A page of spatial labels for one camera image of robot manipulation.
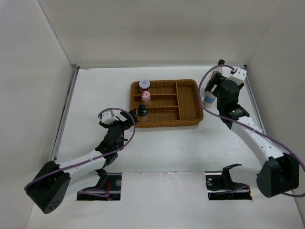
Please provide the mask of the tall black-capped sauce bottle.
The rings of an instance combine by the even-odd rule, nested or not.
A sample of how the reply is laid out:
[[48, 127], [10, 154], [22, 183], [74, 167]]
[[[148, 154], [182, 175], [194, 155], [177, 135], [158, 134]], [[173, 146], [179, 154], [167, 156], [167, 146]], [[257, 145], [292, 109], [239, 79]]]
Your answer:
[[222, 74], [223, 74], [223, 67], [222, 67], [222, 66], [215, 68], [215, 69], [211, 72], [211, 74], [210, 74], [210, 76], [209, 76], [208, 83], [207, 83], [207, 85], [206, 85], [204, 91], [205, 91], [205, 92], [211, 91], [212, 88], [213, 88], [213, 86], [214, 86], [214, 83], [213, 83], [214, 77], [215, 77], [216, 75], [222, 75]]

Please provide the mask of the black-capped small spice bottle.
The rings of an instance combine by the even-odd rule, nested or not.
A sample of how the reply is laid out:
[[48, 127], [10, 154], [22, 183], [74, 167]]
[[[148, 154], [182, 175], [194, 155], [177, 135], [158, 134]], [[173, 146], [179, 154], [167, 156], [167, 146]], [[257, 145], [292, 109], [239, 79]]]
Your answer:
[[137, 122], [146, 122], [148, 118], [148, 108], [146, 105], [139, 105], [136, 108], [136, 119]]

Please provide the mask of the silver-lid white blue jar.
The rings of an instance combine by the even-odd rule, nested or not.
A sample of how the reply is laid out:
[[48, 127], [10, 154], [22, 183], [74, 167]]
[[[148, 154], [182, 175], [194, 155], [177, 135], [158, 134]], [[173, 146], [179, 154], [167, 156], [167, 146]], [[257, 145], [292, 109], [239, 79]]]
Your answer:
[[212, 105], [214, 103], [215, 99], [216, 99], [216, 97], [213, 95], [213, 93], [207, 91], [205, 93], [203, 103], [205, 104], [205, 106]]

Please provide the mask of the pink-lid clear spice jar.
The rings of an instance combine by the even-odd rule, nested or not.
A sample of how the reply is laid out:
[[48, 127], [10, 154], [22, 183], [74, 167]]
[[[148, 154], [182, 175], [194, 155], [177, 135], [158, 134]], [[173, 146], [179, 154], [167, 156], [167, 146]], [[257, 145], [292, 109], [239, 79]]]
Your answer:
[[141, 94], [141, 100], [142, 100], [142, 103], [145, 105], [145, 106], [148, 106], [149, 105], [149, 102], [151, 100], [151, 94], [149, 91], [143, 91], [142, 94]]

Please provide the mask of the grey-lid red-label jar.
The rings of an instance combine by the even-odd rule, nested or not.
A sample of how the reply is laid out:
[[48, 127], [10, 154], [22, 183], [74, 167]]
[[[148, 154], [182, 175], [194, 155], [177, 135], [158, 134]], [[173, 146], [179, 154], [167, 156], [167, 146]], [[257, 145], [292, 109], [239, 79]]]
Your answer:
[[142, 91], [149, 91], [150, 86], [151, 86], [151, 83], [147, 79], [142, 79], [142, 80], [139, 81], [139, 88], [140, 88], [141, 92]]

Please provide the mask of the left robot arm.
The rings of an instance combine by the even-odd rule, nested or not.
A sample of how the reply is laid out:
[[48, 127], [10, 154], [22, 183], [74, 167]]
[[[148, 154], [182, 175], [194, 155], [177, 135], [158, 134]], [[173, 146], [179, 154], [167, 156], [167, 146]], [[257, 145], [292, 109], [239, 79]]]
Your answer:
[[131, 140], [124, 137], [124, 132], [136, 127], [136, 116], [133, 111], [120, 108], [118, 111], [125, 120], [115, 116], [108, 124], [100, 121], [100, 126], [107, 133], [94, 150], [68, 162], [45, 163], [36, 177], [24, 187], [25, 193], [44, 214], [53, 212], [62, 203], [73, 182], [90, 172], [103, 170], [130, 143]]

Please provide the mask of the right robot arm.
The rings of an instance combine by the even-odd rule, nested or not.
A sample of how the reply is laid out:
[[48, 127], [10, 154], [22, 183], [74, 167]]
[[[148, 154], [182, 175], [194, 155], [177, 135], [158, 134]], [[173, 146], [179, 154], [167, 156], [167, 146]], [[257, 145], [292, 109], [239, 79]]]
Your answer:
[[243, 83], [238, 84], [232, 77], [219, 73], [211, 83], [221, 120], [245, 142], [261, 165], [261, 170], [254, 175], [261, 193], [271, 198], [298, 188], [300, 163], [296, 156], [281, 150], [278, 144], [264, 136], [249, 113], [239, 105]]

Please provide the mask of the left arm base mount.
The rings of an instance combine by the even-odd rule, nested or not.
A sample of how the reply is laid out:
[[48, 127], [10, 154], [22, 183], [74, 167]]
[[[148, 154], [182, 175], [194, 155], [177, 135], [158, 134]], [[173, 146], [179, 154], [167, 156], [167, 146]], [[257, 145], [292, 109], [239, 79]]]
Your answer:
[[122, 173], [108, 173], [105, 169], [93, 172], [99, 179], [94, 186], [86, 187], [77, 193], [77, 201], [120, 201]]

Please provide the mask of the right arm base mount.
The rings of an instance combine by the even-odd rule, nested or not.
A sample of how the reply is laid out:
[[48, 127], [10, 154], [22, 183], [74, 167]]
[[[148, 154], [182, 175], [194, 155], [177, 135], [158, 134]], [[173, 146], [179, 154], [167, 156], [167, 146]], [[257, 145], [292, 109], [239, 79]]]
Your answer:
[[232, 181], [230, 170], [240, 166], [241, 164], [232, 164], [221, 171], [205, 172], [209, 200], [252, 200], [249, 185]]

